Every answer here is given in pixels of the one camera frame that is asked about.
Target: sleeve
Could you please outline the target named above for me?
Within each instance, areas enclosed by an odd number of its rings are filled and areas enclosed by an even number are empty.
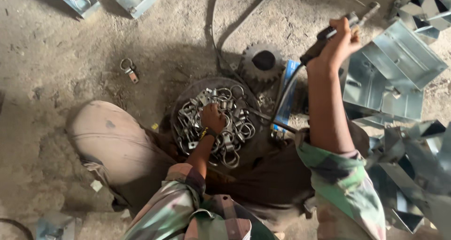
[[[380,199],[357,150],[337,155],[304,142],[296,134],[296,150],[312,170],[318,203],[318,239],[385,240],[385,216]]]
[[[205,179],[190,164],[172,166],[159,191],[136,215],[122,239],[182,239],[204,191]]]

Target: pile of metal clamps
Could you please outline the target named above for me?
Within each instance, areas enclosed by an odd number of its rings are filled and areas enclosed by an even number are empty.
[[[222,163],[233,169],[240,164],[240,150],[246,140],[255,135],[255,127],[248,117],[245,107],[245,93],[241,86],[230,88],[203,90],[196,98],[191,98],[179,110],[178,123],[174,124],[177,132],[177,142],[185,155],[189,155],[199,144],[202,135],[200,112],[209,103],[217,103],[218,111],[226,118],[225,127],[218,135],[211,150],[210,164],[217,166]]]

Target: camouflage shirt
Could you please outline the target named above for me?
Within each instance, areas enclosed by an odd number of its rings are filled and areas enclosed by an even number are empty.
[[[312,170],[318,205],[318,239],[385,240],[385,217],[356,150],[337,155],[296,135],[301,160]],[[182,163],[172,166],[161,189],[132,221],[124,240],[277,239],[228,195],[204,195],[205,180]]]

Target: hand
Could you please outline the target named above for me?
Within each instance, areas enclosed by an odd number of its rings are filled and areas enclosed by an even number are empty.
[[[337,33],[324,47],[319,57],[313,58],[307,64],[307,73],[331,71],[336,75],[344,60],[361,47],[358,31],[352,33],[348,19],[331,19],[329,24],[337,30]]]
[[[218,104],[207,104],[200,114],[200,121],[204,128],[208,127],[217,134],[226,126],[226,117],[218,112]]]

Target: metal latch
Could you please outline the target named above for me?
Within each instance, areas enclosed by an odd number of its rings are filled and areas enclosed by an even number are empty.
[[[121,61],[121,69],[128,74],[130,79],[133,81],[134,84],[138,83],[139,79],[136,75],[136,65],[133,64],[132,60],[130,58],[124,58]]]

